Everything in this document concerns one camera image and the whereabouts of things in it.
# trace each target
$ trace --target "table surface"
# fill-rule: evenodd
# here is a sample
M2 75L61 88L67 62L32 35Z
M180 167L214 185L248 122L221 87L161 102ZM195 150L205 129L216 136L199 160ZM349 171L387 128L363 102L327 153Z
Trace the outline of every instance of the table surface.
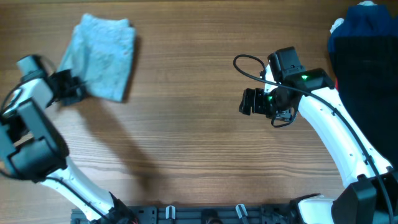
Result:
M237 54L266 60L293 45L306 68L333 77L329 29L357 1L16 2L0 5L1 98L20 79L19 58L36 53L60 62L82 14L128 18L136 28L124 103L88 98L47 109L76 164L126 204L259 204L343 191L302 117L276 129L263 115L239 113L243 90L262 84L232 61ZM261 69L249 60L239 65ZM2 177L0 195L0 223L68 223L74 208L50 189Z

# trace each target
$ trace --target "wood grain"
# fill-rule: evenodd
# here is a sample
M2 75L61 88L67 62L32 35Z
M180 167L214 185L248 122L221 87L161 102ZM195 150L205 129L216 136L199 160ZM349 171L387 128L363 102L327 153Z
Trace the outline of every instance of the wood grain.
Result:
M137 29L126 101L89 98L47 110L71 156L127 204L287 202L337 197L340 175L301 117L274 129L238 112L242 92L261 88L232 66L294 45L307 68L329 74L329 28L356 1L206 1L0 5L0 96L32 53L59 63L83 13L128 18ZM242 60L257 74L259 65ZM0 223L68 223L73 205L28 182L0 179Z

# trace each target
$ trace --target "blue fabric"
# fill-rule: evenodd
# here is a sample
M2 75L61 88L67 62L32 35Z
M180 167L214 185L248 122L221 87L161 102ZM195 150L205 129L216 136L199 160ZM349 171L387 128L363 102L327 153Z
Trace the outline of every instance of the blue fabric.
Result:
M348 9L344 23L331 34L329 52L335 52L337 37L398 36L398 17L393 19L385 5L353 6Z

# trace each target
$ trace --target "light blue cloth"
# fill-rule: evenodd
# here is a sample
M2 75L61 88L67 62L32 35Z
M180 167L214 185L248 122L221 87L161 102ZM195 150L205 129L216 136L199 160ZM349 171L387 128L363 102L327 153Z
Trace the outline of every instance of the light blue cloth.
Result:
M90 95L120 102L131 73L135 35L127 19L111 21L85 14L58 70L71 69Z

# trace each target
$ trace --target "folded cloth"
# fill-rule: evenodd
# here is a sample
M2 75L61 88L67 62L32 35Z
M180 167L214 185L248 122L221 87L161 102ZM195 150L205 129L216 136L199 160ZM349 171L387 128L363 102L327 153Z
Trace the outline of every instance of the folded cloth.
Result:
M328 43L339 94L378 152L398 166L398 18L383 5L348 9Z
M120 102L131 73L135 34L127 19L84 14L58 70L71 69L89 94Z

